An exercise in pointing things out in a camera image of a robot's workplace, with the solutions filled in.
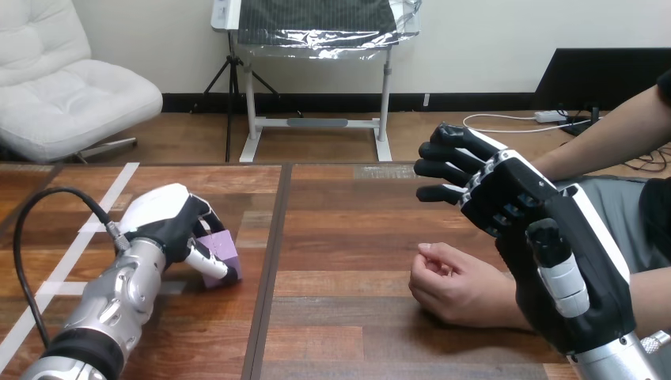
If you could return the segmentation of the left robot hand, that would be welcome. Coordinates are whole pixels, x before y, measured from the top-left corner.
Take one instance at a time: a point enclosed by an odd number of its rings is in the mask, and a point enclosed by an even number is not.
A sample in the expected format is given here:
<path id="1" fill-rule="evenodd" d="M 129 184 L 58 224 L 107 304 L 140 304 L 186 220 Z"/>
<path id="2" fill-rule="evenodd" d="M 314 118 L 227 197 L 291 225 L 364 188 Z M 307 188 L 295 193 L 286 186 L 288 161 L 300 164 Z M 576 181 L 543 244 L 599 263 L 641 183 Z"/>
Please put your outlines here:
<path id="1" fill-rule="evenodd" d="M 230 232 L 203 198 L 174 183 L 135 199 L 118 224 L 128 240 L 157 243 L 166 265 L 185 263 L 203 275 L 207 288 L 241 280 L 240 262 Z"/>

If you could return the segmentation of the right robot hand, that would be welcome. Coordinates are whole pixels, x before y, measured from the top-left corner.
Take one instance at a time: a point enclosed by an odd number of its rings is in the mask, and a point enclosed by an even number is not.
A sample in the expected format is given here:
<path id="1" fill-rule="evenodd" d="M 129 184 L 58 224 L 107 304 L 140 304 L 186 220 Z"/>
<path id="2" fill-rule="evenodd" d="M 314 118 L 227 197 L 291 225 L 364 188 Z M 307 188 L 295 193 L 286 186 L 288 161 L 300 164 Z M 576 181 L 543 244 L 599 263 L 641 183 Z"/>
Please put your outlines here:
<path id="1" fill-rule="evenodd" d="M 635 330 L 630 272 L 582 188 L 556 187 L 517 151 L 477 131 L 441 123 L 419 148 L 423 202 L 447 202 L 495 247 L 513 275 L 529 324 L 564 355 Z"/>

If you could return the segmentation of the person's hand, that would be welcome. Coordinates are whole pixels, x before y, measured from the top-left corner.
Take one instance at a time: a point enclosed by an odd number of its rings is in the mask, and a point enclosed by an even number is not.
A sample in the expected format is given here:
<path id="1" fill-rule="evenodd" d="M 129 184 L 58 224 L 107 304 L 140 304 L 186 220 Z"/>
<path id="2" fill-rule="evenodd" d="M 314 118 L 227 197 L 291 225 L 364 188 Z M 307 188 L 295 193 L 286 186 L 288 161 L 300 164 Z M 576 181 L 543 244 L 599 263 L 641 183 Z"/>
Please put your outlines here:
<path id="1" fill-rule="evenodd" d="M 446 324 L 532 329 L 516 303 L 511 274 L 446 243 L 418 245 L 408 287 L 423 309 Z"/>

